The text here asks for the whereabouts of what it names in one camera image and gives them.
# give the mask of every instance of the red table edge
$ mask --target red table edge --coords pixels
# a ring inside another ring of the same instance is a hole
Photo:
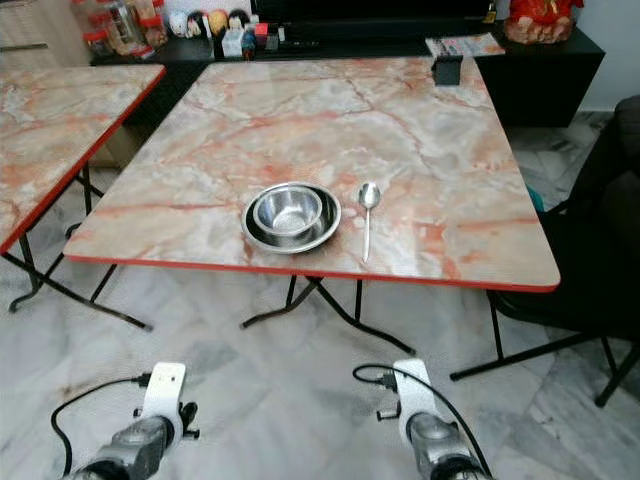
[[[438,280],[438,279],[419,279],[416,277],[401,277],[393,275],[380,275],[373,273],[345,273],[345,272],[325,272],[322,270],[304,270],[277,267],[251,267],[251,266],[230,266],[216,265],[210,263],[193,263],[193,262],[168,262],[163,260],[143,260],[143,259],[120,259],[106,257],[85,257],[82,255],[65,255],[66,258],[84,263],[100,263],[100,264],[117,264],[117,265],[138,265],[142,267],[169,267],[169,268],[185,268],[192,270],[219,270],[226,272],[244,272],[244,273],[263,273],[276,275],[299,275],[308,277],[323,278],[346,278],[350,280],[374,280],[380,282],[395,283],[413,283],[418,285],[434,285],[434,286],[451,286],[466,287],[482,290],[502,290],[522,293],[549,293],[553,292],[560,285],[558,282],[552,285],[517,285],[512,283],[491,283],[491,282],[471,282],[464,280]]]
[[[51,204],[51,202],[58,196],[58,194],[66,187],[66,185],[73,180],[82,167],[95,155],[95,153],[104,145],[104,143],[113,135],[113,132],[122,125],[122,122],[140,105],[140,103],[146,98],[147,95],[153,90],[162,77],[164,77],[167,69],[162,66],[162,69],[158,72],[155,78],[145,87],[142,92],[136,97],[136,99],[126,108],[124,112],[120,114],[118,118],[111,124],[111,126],[100,135],[98,140],[80,157],[80,160],[67,172],[67,174],[60,179],[60,181],[49,191],[47,195],[35,206],[31,213],[27,215],[22,222],[18,223],[18,226],[14,229],[13,233],[7,237],[7,239],[0,245],[0,254],[5,253],[11,248],[18,238],[20,238],[31,226],[31,223],[36,220],[40,214]]]

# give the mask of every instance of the stainless steel bowl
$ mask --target stainless steel bowl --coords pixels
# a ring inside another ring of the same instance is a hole
[[[266,233],[295,237],[309,230],[322,214],[317,193],[300,185],[285,184],[267,190],[256,202],[253,219]]]
[[[335,233],[340,224],[340,217],[342,215],[340,202],[329,190],[318,185],[303,182],[290,183],[287,185],[299,185],[313,190],[318,197],[320,197],[322,213],[318,221],[314,223],[309,230],[298,236],[283,237],[271,235],[263,231],[256,224],[253,216],[256,203],[265,192],[261,193],[249,202],[242,212],[242,231],[248,240],[261,250],[280,254],[306,252],[326,242]],[[278,188],[280,186],[281,185],[276,185],[272,188]]]

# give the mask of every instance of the marble-pattern table top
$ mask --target marble-pattern table top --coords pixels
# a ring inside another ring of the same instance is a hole
[[[163,74],[155,65],[0,72],[0,253]]]
[[[75,260],[529,291],[559,282],[476,63],[436,87],[428,58],[216,64],[196,81],[65,247]],[[260,190],[331,190],[337,233],[294,256],[241,230]],[[361,260],[357,190],[376,182]]]

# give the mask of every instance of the black chair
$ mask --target black chair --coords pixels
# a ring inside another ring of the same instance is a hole
[[[552,293],[489,291],[498,359],[452,373],[454,381],[589,340],[600,340],[612,377],[596,398],[603,407],[640,359],[640,96],[616,107],[568,200],[540,213],[560,269]],[[496,311],[575,334],[505,356]],[[620,366],[607,338],[632,342]]]

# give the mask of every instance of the black cable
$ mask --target black cable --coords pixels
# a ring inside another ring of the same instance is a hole
[[[467,425],[467,422],[464,421],[464,419],[462,418],[462,415],[460,415],[458,410],[456,410],[456,408],[451,404],[451,402],[447,399],[447,397],[445,397],[442,393],[440,393],[434,387],[429,385],[427,382],[422,380],[420,377],[417,377],[417,376],[415,376],[414,374],[412,374],[410,372],[405,372],[404,370],[401,370],[399,368],[396,368],[396,367],[393,367],[393,366],[390,366],[390,365],[384,365],[384,364],[381,364],[381,363],[365,363],[363,365],[360,365],[360,366],[354,368],[353,372],[351,372],[351,374],[353,375],[353,378],[355,378],[356,380],[358,380],[360,382],[373,383],[373,384],[376,384],[376,385],[380,385],[381,384],[380,379],[366,378],[366,377],[362,377],[362,376],[358,375],[358,373],[361,370],[366,370],[366,369],[390,370],[392,372],[397,372],[397,373],[400,373],[402,375],[405,375],[405,376],[411,378],[414,382],[417,382],[420,385],[422,385],[423,387],[425,387],[428,390],[430,390],[436,397],[438,397],[438,399],[440,399],[442,401],[442,403],[444,403],[447,406],[447,408],[453,414],[453,416],[456,417],[456,420],[458,421],[458,423],[462,427],[462,430],[464,430],[464,433],[467,435],[467,438],[469,439],[469,442],[473,446],[473,449],[475,450],[476,455],[478,456],[478,460],[480,461],[480,465],[482,465],[482,469],[484,470],[484,473],[486,475],[488,475],[489,477],[493,476],[493,475],[491,475],[491,470],[489,469],[489,464],[487,463],[487,460],[484,458],[484,454],[482,453],[482,450],[480,450],[480,445],[478,445],[478,442],[476,441],[476,437],[473,436],[473,433],[471,433],[471,429]]]
[[[53,428],[53,431],[56,433],[56,435],[58,435],[58,437],[60,438],[60,440],[62,440],[62,443],[64,444],[65,460],[64,460],[64,473],[62,475],[68,475],[71,472],[71,464],[73,463],[73,450],[71,448],[71,442],[69,441],[69,437],[67,437],[66,433],[64,433],[62,429],[58,426],[58,415],[60,414],[60,412],[62,412],[62,410],[64,410],[66,407],[76,402],[77,400],[80,400],[81,398],[86,397],[87,395],[93,392],[101,390],[105,387],[109,387],[111,385],[116,385],[118,383],[137,383],[140,387],[146,387],[149,384],[149,378],[150,378],[150,374],[143,374],[143,375],[140,375],[139,377],[120,378],[118,380],[111,380],[110,382],[103,383],[101,385],[98,385],[96,387],[93,387],[87,390],[84,393],[76,395],[71,400],[66,401],[65,403],[63,403],[53,411],[53,413],[51,414],[51,428]]]

